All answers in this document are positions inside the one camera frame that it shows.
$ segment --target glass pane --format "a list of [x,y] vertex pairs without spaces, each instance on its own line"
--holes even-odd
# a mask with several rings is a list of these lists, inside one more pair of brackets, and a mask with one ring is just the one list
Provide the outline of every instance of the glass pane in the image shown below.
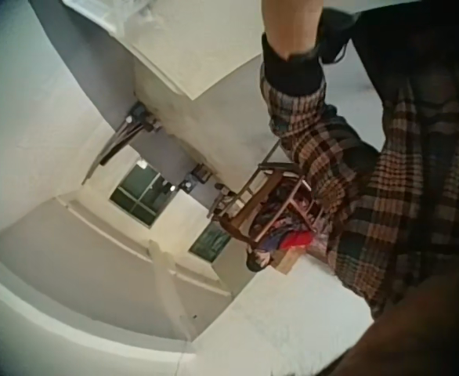
[[150,166],[144,169],[134,166],[120,186],[133,197],[139,198],[156,175],[158,175],[158,172],[154,171]]
[[171,187],[171,183],[159,176],[151,188],[144,194],[141,202],[158,213],[172,194],[172,191],[170,191]]
[[210,223],[204,232],[195,240],[190,252],[204,260],[213,262],[230,241],[230,235],[217,223]]
[[134,208],[132,215],[134,215],[139,221],[146,223],[148,226],[151,226],[156,219],[156,215],[147,211],[145,208],[141,208],[140,206],[136,206]]
[[130,212],[132,210],[132,206],[134,206],[134,200],[120,190],[115,190],[110,199],[127,212]]

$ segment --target dark hair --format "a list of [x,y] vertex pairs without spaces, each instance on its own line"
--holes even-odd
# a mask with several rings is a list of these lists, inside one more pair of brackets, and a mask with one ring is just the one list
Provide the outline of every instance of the dark hair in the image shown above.
[[247,252],[247,262],[245,265],[247,265],[247,269],[249,269],[251,272],[257,273],[265,269],[269,265],[269,262],[266,265],[261,266],[256,254],[254,252]]

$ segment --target black cuff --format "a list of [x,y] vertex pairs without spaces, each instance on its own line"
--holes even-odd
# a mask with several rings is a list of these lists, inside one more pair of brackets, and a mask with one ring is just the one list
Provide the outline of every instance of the black cuff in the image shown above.
[[279,57],[262,36],[264,75],[268,83],[288,96],[307,96],[316,92],[323,80],[323,71],[317,58],[300,63]]

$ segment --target window frame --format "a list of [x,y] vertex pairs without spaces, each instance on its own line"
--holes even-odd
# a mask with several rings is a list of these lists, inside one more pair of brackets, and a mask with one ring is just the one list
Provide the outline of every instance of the window frame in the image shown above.
[[[135,221],[141,223],[143,226],[147,227],[148,229],[150,229],[151,227],[153,227],[153,225],[155,224],[155,222],[160,218],[160,216],[163,214],[164,210],[167,208],[167,206],[171,203],[172,199],[175,197],[175,195],[178,193],[179,191],[179,188],[176,187],[174,191],[172,191],[172,193],[169,195],[168,199],[166,200],[166,202],[164,202],[162,204],[162,206],[160,207],[160,209],[158,209],[158,212],[155,213],[155,211],[151,208],[148,208],[145,204],[143,204],[141,202],[142,198],[144,197],[144,195],[146,194],[146,192],[148,192],[148,190],[153,186],[153,184],[161,177],[163,179],[165,179],[165,181],[168,182],[168,180],[166,178],[164,178],[160,172],[157,171],[156,168],[154,168],[153,166],[151,166],[149,163],[147,165],[148,167],[150,167],[151,169],[153,169],[157,174],[156,176],[151,180],[151,182],[146,186],[146,188],[144,189],[144,191],[140,194],[139,198],[135,198],[133,197],[129,192],[127,192],[126,189],[124,189],[123,187],[121,187],[121,184],[127,179],[127,177],[131,174],[132,170],[135,168],[135,167],[139,167],[137,165],[137,162],[134,163],[134,165],[127,171],[127,173],[124,175],[123,179],[120,180],[120,182],[118,183],[118,185],[111,191],[110,193],[110,196],[108,197],[108,201],[116,206],[118,209],[120,209],[122,212],[124,212],[125,214],[127,214],[129,217],[131,217],[132,219],[134,219]],[[111,196],[113,196],[113,194],[119,190],[120,193],[124,194],[125,196],[127,196],[130,200],[132,200],[134,202],[134,205],[132,206],[132,208],[130,209],[130,211],[126,210],[125,208],[123,208],[122,206],[120,206],[119,204],[117,204],[116,202],[114,202],[113,200],[111,200]],[[147,223],[145,223],[143,220],[141,220],[140,218],[136,217],[135,215],[132,214],[132,211],[137,207],[137,206],[140,206],[141,208],[143,208],[144,210],[148,211],[150,214],[154,215],[154,221],[148,225]]]
[[[228,239],[226,240],[224,246],[221,248],[221,250],[219,251],[219,253],[217,253],[214,257],[213,260],[207,260],[206,258],[204,258],[203,256],[197,254],[197,253],[194,253],[192,251],[193,247],[195,246],[195,244],[197,243],[198,239],[200,239],[200,237],[204,234],[204,232],[208,229],[209,226],[217,226],[218,227],[218,230],[221,230],[227,237]],[[190,248],[188,249],[188,253],[192,256],[195,256],[197,258],[199,258],[200,260],[204,261],[204,262],[207,262],[208,264],[213,264],[214,261],[222,254],[222,252],[224,251],[224,249],[228,246],[228,243],[231,241],[231,236],[221,227],[221,225],[219,225],[217,222],[212,222],[210,221],[209,224],[206,225],[206,227],[204,228],[204,230],[201,232],[200,235],[198,235],[197,239],[191,244]]]

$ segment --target wooden chair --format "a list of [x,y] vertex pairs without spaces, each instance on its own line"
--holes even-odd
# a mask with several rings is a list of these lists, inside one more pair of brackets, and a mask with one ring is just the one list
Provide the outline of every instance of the wooden chair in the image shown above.
[[[231,237],[234,237],[238,240],[243,241],[244,243],[249,244],[251,247],[255,248],[258,246],[259,241],[265,236],[265,234],[269,231],[271,226],[278,220],[278,218],[282,215],[282,213],[287,210],[291,209],[296,211],[299,216],[302,218],[304,223],[313,231],[316,232],[316,221],[318,218],[321,217],[323,214],[322,211],[315,217],[313,221],[309,220],[309,212],[314,205],[314,200],[312,200],[310,206],[307,209],[303,209],[299,207],[297,202],[295,201],[295,195],[301,188],[304,186],[309,192],[311,192],[311,187],[305,180],[305,175],[300,171],[299,167],[293,163],[281,163],[281,162],[269,162],[269,158],[277,149],[279,143],[277,143],[273,149],[266,155],[264,161],[258,165],[257,169],[255,170],[254,174],[251,178],[247,181],[247,183],[242,187],[240,192],[237,193],[233,197],[233,199],[224,207],[224,209],[218,214],[213,217],[213,220],[218,221],[221,227],[228,232]],[[241,196],[248,192],[251,184],[256,180],[256,178],[264,173],[267,177],[266,181],[262,186],[257,190],[257,192],[252,193],[251,198],[245,203],[241,210],[239,210],[232,218],[227,214],[228,210],[235,204],[236,201],[241,199]],[[249,235],[245,234],[241,227],[245,224],[245,222],[250,219],[250,217],[255,213],[258,207],[262,204],[263,201],[282,183],[284,177],[288,177],[289,179],[295,180],[295,185],[292,191],[290,192],[287,199],[283,202],[280,206],[280,209],[276,212],[276,214],[270,219],[265,226],[263,226],[262,230],[250,237]]]

